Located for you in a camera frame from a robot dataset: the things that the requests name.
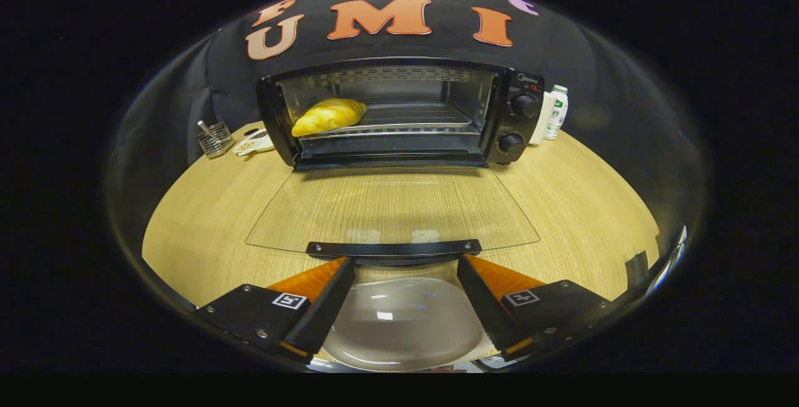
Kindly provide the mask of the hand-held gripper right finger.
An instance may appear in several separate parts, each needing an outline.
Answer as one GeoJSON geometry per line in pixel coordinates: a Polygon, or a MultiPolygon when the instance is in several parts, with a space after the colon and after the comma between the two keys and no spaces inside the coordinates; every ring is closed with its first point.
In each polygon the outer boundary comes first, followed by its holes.
{"type": "Polygon", "coordinates": [[[464,254],[457,276],[483,330],[506,361],[543,356],[593,332],[615,304],[562,280],[540,282],[464,254]]]}

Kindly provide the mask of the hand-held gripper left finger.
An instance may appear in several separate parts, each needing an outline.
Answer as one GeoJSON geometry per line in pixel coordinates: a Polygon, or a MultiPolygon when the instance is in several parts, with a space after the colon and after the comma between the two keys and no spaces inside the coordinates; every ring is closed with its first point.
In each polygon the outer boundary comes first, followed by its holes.
{"type": "Polygon", "coordinates": [[[355,279],[354,259],[340,257],[270,287],[241,285],[197,308],[197,316],[260,352],[309,364],[355,279]]]}

